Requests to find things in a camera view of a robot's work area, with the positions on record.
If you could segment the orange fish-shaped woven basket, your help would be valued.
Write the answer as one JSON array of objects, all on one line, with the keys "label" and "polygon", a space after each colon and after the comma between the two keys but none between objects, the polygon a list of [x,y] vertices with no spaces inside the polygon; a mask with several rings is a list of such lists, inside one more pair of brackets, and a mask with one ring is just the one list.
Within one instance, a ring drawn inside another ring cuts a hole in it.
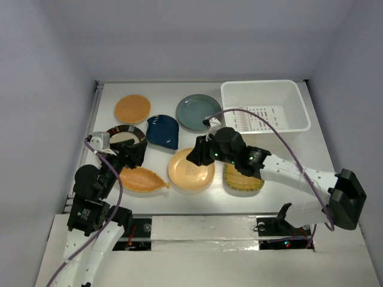
[{"label": "orange fish-shaped woven basket", "polygon": [[129,169],[124,167],[120,172],[123,186],[136,193],[150,193],[162,188],[169,189],[171,184],[165,182],[158,174],[144,167]]}]

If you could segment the dark blue leaf plate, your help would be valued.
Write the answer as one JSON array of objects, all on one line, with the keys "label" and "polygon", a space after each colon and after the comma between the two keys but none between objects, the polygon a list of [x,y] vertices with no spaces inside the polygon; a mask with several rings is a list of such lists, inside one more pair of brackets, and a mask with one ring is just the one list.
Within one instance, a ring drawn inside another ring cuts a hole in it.
[{"label": "dark blue leaf plate", "polygon": [[146,137],[149,143],[178,150],[179,124],[168,115],[155,115],[147,120]]}]

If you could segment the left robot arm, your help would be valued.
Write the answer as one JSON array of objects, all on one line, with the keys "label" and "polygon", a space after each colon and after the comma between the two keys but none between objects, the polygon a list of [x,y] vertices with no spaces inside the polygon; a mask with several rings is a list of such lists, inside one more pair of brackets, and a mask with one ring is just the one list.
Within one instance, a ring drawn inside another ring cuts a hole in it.
[{"label": "left robot arm", "polygon": [[101,165],[86,164],[75,173],[63,261],[47,286],[93,286],[119,238],[133,233],[132,211],[121,201],[126,173],[142,169],[148,144],[144,132],[119,125],[88,135],[84,144]]}]

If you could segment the yellow round plastic plate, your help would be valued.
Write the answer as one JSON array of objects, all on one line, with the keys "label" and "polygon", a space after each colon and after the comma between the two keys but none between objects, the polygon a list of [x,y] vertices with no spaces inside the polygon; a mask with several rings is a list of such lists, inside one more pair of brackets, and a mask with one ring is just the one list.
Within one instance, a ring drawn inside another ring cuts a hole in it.
[{"label": "yellow round plastic plate", "polygon": [[168,174],[173,184],[183,190],[201,190],[214,179],[215,164],[197,166],[186,157],[193,148],[178,151],[169,161]]}]

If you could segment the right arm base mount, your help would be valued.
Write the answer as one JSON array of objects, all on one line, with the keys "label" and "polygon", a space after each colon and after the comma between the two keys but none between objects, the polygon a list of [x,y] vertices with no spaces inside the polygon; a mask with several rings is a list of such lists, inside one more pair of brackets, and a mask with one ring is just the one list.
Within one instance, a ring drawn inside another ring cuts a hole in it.
[{"label": "right arm base mount", "polygon": [[295,228],[276,217],[257,217],[253,231],[258,234],[260,250],[313,249],[310,226]]}]

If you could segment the green yellow bamboo tray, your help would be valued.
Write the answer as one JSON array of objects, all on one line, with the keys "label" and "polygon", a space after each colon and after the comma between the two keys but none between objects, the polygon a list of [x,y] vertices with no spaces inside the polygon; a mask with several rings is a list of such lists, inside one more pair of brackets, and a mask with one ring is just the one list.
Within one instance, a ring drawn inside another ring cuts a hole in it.
[{"label": "green yellow bamboo tray", "polygon": [[226,185],[236,191],[259,191],[265,184],[264,180],[242,175],[232,164],[224,165],[223,175]]}]

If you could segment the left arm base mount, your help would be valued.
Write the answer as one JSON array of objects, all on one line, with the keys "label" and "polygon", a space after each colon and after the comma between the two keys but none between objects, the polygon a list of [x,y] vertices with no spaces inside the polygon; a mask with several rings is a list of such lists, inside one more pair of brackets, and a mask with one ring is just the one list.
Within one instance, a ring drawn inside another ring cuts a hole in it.
[{"label": "left arm base mount", "polygon": [[113,247],[113,251],[150,251],[152,217],[135,217],[132,227]]}]

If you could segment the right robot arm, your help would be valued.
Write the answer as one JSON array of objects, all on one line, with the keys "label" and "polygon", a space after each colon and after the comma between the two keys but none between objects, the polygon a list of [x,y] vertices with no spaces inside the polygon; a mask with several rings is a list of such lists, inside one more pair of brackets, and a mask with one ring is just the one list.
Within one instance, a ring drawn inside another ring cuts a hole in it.
[{"label": "right robot arm", "polygon": [[[266,150],[248,146],[238,133],[223,139],[199,136],[193,149],[175,155],[147,151],[144,163],[166,172],[172,186],[165,192],[137,193],[116,186],[107,200],[140,215],[220,215],[279,213],[281,234],[304,225],[329,223],[354,230],[366,194],[356,175],[321,172],[283,160]],[[220,170],[225,164],[241,169],[248,179],[261,179],[256,193],[231,193]]]}]

